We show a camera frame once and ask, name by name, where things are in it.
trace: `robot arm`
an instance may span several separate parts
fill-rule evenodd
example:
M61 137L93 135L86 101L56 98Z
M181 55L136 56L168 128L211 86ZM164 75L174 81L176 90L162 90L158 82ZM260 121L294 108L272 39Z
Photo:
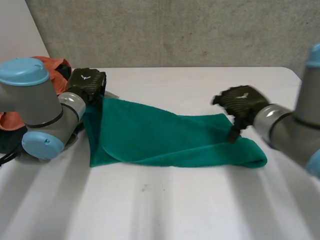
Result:
M38 159L50 160L64 149L86 105L104 94L106 74L75 69L59 97L44 64L35 58L16 58L0 65L0 112L18 112L28 131L21 144Z
M251 86L232 87L215 96L212 104L233 115L228 141L234 143L240 131L252 125L272 148L320 179L320 44L306 62L294 111L269 101Z

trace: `white table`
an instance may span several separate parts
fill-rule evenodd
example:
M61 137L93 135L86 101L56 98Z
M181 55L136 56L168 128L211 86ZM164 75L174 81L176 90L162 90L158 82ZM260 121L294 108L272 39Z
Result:
M180 115L223 112L210 101L252 85L292 108L299 78L281 67L101 68L121 99ZM253 129L268 157L260 169L89 168L86 135L47 165L0 170L1 240L316 240L320 184Z

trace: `teal cloth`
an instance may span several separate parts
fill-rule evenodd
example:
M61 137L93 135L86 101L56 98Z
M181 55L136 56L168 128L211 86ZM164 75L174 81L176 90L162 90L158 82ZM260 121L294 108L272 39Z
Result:
M104 98L89 107L83 123L90 166L126 162L185 168L236 165L259 168L267 158L244 137L227 142L232 126L224 114L181 116L152 106Z

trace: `towel fold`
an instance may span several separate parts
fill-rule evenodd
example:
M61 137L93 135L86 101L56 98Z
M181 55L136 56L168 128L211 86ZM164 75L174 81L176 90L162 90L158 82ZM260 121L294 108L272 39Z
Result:
M104 98L90 106L83 123L90 166L133 163L185 168L236 165L259 168L267 158L244 137L227 142L232 126L224 114L181 116L139 103Z

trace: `black cable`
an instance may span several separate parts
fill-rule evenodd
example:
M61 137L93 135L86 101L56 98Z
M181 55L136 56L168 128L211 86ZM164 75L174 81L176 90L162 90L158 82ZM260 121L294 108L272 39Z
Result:
M16 158L22 152L21 141L9 153L0 158L0 166Z

